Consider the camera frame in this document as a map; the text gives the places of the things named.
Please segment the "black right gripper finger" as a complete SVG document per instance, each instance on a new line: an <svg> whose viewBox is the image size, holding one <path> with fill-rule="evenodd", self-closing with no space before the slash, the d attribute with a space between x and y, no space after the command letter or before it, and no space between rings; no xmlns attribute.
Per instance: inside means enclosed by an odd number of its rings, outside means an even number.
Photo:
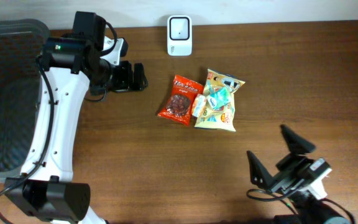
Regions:
<svg viewBox="0 0 358 224"><path fill-rule="evenodd" d="M288 126L281 124L280 129L288 150L292 154L309 154L315 151L316 146L312 142L309 142L305 138L299 136Z"/></svg>
<svg viewBox="0 0 358 224"><path fill-rule="evenodd" d="M274 183L274 178L252 151L247 151L247 158L249 161L251 183L260 189L270 189Z"/></svg>

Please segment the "red orange snack bag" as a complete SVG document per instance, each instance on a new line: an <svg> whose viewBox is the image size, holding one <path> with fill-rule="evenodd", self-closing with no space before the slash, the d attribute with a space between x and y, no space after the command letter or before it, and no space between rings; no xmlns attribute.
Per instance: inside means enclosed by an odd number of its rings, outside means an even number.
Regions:
<svg viewBox="0 0 358 224"><path fill-rule="evenodd" d="M183 76L175 75L171 95L157 116L188 126L193 102L202 92L202 84Z"/></svg>

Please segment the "small orange white packet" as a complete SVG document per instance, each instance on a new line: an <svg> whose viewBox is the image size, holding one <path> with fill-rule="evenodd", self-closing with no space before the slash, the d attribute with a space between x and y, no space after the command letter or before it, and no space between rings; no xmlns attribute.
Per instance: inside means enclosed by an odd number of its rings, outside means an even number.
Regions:
<svg viewBox="0 0 358 224"><path fill-rule="evenodd" d="M194 117L200 117L206 107L206 97L202 94L198 94L193 102L191 115Z"/></svg>

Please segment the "cream yellow snack bag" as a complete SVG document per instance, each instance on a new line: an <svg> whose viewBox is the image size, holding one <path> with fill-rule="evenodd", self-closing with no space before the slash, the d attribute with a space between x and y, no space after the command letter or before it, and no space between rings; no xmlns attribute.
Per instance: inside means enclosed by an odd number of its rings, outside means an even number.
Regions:
<svg viewBox="0 0 358 224"><path fill-rule="evenodd" d="M232 100L227 105L222 106L219 110L212 110L207 102L203 114L196 120L195 128L221 129L236 132L233 125L233 119L236 112L234 94L244 83L245 81L232 75L220 73L209 68L202 95L207 97L210 93L213 93L222 87L227 87L231 92Z"/></svg>

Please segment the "small teal snack packet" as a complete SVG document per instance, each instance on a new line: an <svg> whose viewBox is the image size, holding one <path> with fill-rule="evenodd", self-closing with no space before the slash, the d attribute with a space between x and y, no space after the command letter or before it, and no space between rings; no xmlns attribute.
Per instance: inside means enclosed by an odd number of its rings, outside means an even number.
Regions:
<svg viewBox="0 0 358 224"><path fill-rule="evenodd" d="M222 106L225 106L231 102L232 96L227 87L222 87L219 90L210 93L206 97L206 100L212 110L219 110Z"/></svg>

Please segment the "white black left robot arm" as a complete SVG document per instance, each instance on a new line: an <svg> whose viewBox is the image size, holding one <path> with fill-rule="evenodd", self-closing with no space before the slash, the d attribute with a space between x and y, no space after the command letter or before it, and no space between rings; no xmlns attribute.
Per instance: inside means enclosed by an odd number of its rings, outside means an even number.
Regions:
<svg viewBox="0 0 358 224"><path fill-rule="evenodd" d="M18 177L2 194L30 217L50 223L103 223L90 206L88 184L73 181L73 145L87 93L142 91L148 81L141 63L124 60L125 39L106 37L111 24L78 11L73 30L46 40L36 64L41 91L35 132Z"/></svg>

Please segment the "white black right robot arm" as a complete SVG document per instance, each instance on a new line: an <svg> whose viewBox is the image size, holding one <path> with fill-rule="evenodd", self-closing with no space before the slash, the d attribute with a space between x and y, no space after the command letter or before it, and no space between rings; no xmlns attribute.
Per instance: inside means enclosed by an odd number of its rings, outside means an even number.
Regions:
<svg viewBox="0 0 358 224"><path fill-rule="evenodd" d="M290 215L276 215L272 223L355 223L354 215L340 204L327 198L323 179L332 171L330 164L308 154L316 146L288 126L280 126L289 154L276 163L278 173L271 175L252 151L247 151L250 181L249 199L260 202L281 202Z"/></svg>

